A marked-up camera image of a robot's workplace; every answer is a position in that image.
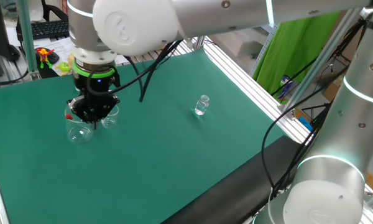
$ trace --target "green work surface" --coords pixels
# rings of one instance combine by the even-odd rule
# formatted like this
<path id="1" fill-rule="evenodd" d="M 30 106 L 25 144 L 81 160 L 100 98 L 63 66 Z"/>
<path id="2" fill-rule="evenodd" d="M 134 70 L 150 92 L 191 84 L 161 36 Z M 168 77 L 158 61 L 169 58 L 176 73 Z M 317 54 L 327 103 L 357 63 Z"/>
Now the green work surface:
<path id="1" fill-rule="evenodd" d="M 119 68 L 122 83 L 135 77 Z M 0 189 L 12 224 L 160 223 L 260 151 L 272 122 L 201 50 L 118 93 L 119 124 L 65 134 L 71 77 L 0 88 Z M 203 119 L 193 114 L 210 97 Z M 268 144 L 283 131 L 275 127 Z"/>

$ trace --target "keyboard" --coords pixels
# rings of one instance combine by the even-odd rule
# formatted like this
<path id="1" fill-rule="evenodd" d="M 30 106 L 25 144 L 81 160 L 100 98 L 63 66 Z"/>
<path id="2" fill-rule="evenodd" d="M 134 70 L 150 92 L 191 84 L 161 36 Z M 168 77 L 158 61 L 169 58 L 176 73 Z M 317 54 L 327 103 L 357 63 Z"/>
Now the keyboard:
<path id="1" fill-rule="evenodd" d="M 52 37 L 68 37 L 68 21 L 48 21 L 32 23 L 33 39 L 43 39 Z"/>

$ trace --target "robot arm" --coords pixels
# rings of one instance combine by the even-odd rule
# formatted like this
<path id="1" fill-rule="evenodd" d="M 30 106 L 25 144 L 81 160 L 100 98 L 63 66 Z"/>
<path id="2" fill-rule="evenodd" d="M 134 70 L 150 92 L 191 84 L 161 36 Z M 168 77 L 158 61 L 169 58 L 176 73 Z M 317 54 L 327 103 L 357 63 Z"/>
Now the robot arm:
<path id="1" fill-rule="evenodd" d="M 97 0 L 93 22 L 98 36 L 110 49 L 124 55 L 142 55 L 178 39 L 278 24 L 369 4 L 368 0 Z"/>
<path id="2" fill-rule="evenodd" d="M 69 0 L 73 79 L 81 90 L 69 106 L 87 122 L 119 102 L 107 91 L 119 77 L 115 52 L 141 55 L 174 40 L 262 26 L 345 9 L 370 0 Z M 373 23 L 351 63 L 323 128 L 299 165 L 292 188 L 270 203 L 254 224 L 359 223 L 365 176 L 373 155 Z"/>
<path id="3" fill-rule="evenodd" d="M 80 96 L 68 101 L 87 123 L 103 119 L 119 100 L 86 89 L 87 77 L 96 91 L 119 86 L 113 69 L 116 53 L 133 56 L 174 40 L 229 30 L 291 21 L 353 7 L 370 0 L 69 0 L 70 37 L 75 64 L 73 80 Z"/>

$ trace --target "toy figure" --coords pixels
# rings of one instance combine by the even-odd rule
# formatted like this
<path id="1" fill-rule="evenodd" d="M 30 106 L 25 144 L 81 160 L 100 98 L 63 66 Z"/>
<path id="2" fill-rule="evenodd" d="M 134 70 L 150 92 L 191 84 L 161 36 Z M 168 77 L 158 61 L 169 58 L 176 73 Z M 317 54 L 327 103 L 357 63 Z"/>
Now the toy figure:
<path id="1" fill-rule="evenodd" d="M 48 60 L 48 55 L 52 54 L 54 49 L 47 52 L 45 49 L 38 50 L 38 53 L 40 55 L 40 68 L 44 68 L 44 62 L 48 65 L 49 69 L 51 69 L 52 65 Z"/>
<path id="2" fill-rule="evenodd" d="M 70 54 L 68 57 L 68 63 L 62 62 L 55 67 L 56 69 L 61 70 L 62 73 L 60 74 L 60 76 L 71 74 L 74 59 L 75 59 L 75 56 L 73 56 L 73 54 Z"/>

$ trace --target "green curtain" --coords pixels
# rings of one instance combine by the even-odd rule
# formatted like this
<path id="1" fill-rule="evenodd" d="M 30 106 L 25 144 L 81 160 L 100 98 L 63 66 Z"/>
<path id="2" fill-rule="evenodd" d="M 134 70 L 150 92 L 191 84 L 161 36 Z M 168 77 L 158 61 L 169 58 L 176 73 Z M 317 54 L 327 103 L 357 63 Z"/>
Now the green curtain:
<path id="1" fill-rule="evenodd" d="M 253 79 L 272 94 L 284 75 L 292 77 L 319 55 L 338 16 L 337 12 L 280 24 Z M 295 81 L 300 83 L 309 70 Z"/>

